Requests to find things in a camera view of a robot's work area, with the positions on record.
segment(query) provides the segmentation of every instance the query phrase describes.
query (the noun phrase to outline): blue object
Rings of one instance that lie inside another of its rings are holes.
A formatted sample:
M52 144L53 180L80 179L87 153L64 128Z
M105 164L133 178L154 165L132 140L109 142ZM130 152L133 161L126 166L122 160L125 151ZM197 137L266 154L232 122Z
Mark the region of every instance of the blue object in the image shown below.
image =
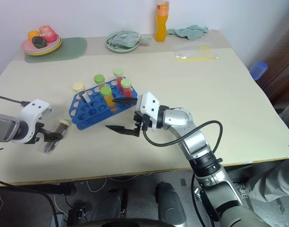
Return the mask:
M253 67L249 70L250 75L254 80L258 80L267 71L268 65L265 62L256 62Z
M123 90L118 88L116 80L111 80L106 82L106 85L109 85L114 98L122 98ZM84 103L76 94L73 98L72 104L70 105L69 114L72 119L72 122L77 125L79 130L83 130L101 122L109 117L112 117L126 109L129 109L132 106L126 106L116 103L114 107L108 107L103 96L98 90L98 86L88 89L88 94L92 92L90 96L91 102ZM132 89L132 96L137 98L137 92Z

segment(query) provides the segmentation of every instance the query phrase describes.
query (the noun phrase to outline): towel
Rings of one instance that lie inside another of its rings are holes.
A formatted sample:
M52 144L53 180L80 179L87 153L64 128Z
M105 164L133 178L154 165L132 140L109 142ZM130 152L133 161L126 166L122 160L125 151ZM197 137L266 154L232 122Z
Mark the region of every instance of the towel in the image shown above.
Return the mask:
M188 40L195 40L200 38L202 35L208 32L207 27L199 27L197 25L192 25L187 28L181 29L168 29L166 33L168 35L176 35L180 38L186 37Z

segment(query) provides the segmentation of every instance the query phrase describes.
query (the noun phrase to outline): blue test tube rack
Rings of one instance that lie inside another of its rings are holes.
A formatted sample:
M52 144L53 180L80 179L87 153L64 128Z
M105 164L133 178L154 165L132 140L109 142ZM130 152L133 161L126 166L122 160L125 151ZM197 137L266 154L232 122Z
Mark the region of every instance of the blue test tube rack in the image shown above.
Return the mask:
M115 79L105 83L112 90L114 98L124 97L123 90L118 88L117 81ZM126 106L116 103L114 107L108 107L103 96L99 92L98 86L92 87L87 90L91 98L90 103L84 103L78 94L73 98L72 104L70 105L69 114L72 122L77 125L79 130L86 129L94 124L97 124L109 117L112 117L126 109L133 107L133 105ZM137 98L137 92L132 87L132 96Z

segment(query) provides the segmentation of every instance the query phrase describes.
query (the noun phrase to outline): orange bottle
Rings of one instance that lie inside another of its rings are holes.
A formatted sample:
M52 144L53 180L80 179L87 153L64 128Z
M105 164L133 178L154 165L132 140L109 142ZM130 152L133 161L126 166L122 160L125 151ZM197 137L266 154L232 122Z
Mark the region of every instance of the orange bottle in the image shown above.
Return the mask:
M160 0L157 4L157 31L155 36L157 42L164 42L166 38L166 21L168 18L168 8L169 2L167 0Z

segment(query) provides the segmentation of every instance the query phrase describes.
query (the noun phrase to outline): table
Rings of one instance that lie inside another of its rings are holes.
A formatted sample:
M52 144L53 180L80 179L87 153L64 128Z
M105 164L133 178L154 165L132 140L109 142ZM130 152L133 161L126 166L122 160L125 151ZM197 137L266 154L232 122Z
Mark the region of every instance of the table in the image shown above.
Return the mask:
M19 53L0 76L0 95L17 100L40 98L53 111L44 117L48 130L68 118L75 95L72 84L94 87L93 76L106 81L112 70L123 68L138 94L151 91L160 104L188 109L199 125L218 120L224 127L216 152L224 165L238 165L289 157L289 130L228 42L217 31L190 42L168 37L165 43L139 46L115 54L102 46L104 38L89 38L84 56L67 61L30 64ZM219 59L177 61L178 45L210 43ZM20 105L0 100L0 113L17 116ZM35 145L0 143L0 180L14 184L68 182L107 176L131 175L190 168L177 145L157 148L141 135L121 135L105 127L117 124L132 129L134 108L79 131L72 125L52 154L44 154L42 139ZM217 125L202 129L213 147ZM148 131L156 142L173 140L170 132Z

